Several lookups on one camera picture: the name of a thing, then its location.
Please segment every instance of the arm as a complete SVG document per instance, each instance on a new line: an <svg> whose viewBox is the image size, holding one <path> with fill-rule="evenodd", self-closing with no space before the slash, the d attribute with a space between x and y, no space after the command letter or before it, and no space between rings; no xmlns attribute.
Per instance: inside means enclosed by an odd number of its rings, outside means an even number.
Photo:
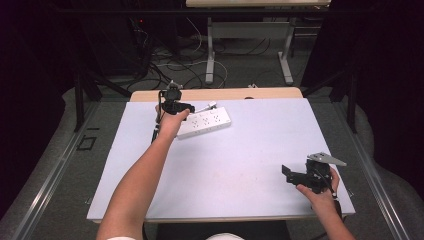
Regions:
<svg viewBox="0 0 424 240"><path fill-rule="evenodd" d="M146 152L119 182L100 224L97 239L131 237L142 239L142 226L156 192L165 159L174 137L189 114L163 115L160 132Z"/></svg>
<svg viewBox="0 0 424 240"><path fill-rule="evenodd" d="M340 178L333 168L330 168L330 172L332 177L332 188L334 191L337 191ZM315 194L303 185L297 185L296 188L311 201L312 209L317 214L319 221L324 226L330 239L355 239L337 214L333 196L329 189L321 194Z"/></svg>

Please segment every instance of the white table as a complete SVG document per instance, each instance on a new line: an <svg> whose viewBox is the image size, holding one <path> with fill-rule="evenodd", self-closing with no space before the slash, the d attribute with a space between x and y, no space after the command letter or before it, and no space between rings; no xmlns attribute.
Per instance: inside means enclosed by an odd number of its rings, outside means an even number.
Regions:
<svg viewBox="0 0 424 240"><path fill-rule="evenodd" d="M331 0L187 0L188 7L216 8L216 7L301 7L326 6ZM287 63L287 56L296 19L290 22L213 22L208 18L208 63L205 82L213 82L215 52L213 38L284 38L283 52L278 58L287 85L293 85L293 77Z"/></svg>
<svg viewBox="0 0 424 240"><path fill-rule="evenodd" d="M232 125L175 139L147 213L148 222L277 220L313 217L308 200L281 173L284 164L306 171L306 156L328 147L307 99L295 88L202 90L203 99L225 107ZM234 100L244 96L268 99ZM138 93L132 101L156 98ZM184 96L199 94L187 90ZM189 101L203 108L209 101ZM125 172L150 145L156 116L152 102L129 102L110 150L87 219L101 221ZM342 212L355 213L343 181Z"/></svg>

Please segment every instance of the hand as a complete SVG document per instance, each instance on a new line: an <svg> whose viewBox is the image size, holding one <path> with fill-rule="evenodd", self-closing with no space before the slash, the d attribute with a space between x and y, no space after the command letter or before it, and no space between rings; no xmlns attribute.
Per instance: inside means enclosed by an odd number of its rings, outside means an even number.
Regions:
<svg viewBox="0 0 424 240"><path fill-rule="evenodd" d="M337 192L337 187L339 186L339 175L337 175L336 170L334 170L332 167L330 167L330 174L331 174L331 187L335 192ZM317 216L322 219L326 216L329 216L331 214L337 214L335 205L334 205L334 199L331 194L330 189L327 189L325 192L321 194L315 194L310 190L309 188L299 184L296 186L297 190L301 192L305 197L309 199L309 201L312 204L312 209L315 211Z"/></svg>
<svg viewBox="0 0 424 240"><path fill-rule="evenodd" d="M161 114L160 128L158 137L166 137L168 139L174 139L177 136L178 130L180 129L181 122L187 118L190 113L189 109L186 109L176 115L166 113L162 109L156 106L156 111Z"/></svg>

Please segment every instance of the outlet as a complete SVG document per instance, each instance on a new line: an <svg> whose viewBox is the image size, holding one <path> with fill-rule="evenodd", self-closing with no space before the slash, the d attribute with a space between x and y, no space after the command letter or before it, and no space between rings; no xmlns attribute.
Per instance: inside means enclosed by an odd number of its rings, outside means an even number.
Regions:
<svg viewBox="0 0 424 240"><path fill-rule="evenodd" d="M225 108L220 107L209 111L190 114L186 121L181 123L178 139L184 139L199 134L229 127L231 119Z"/></svg>

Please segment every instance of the forearm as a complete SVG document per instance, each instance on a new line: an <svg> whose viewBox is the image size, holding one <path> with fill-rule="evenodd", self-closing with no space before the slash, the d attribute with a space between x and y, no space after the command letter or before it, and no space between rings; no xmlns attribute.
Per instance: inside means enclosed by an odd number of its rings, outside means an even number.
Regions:
<svg viewBox="0 0 424 240"><path fill-rule="evenodd" d="M329 239L355 239L336 213L318 217Z"/></svg>
<svg viewBox="0 0 424 240"><path fill-rule="evenodd" d="M118 184L100 226L105 236L141 238L141 227L155 194L172 138L161 137L150 145Z"/></svg>

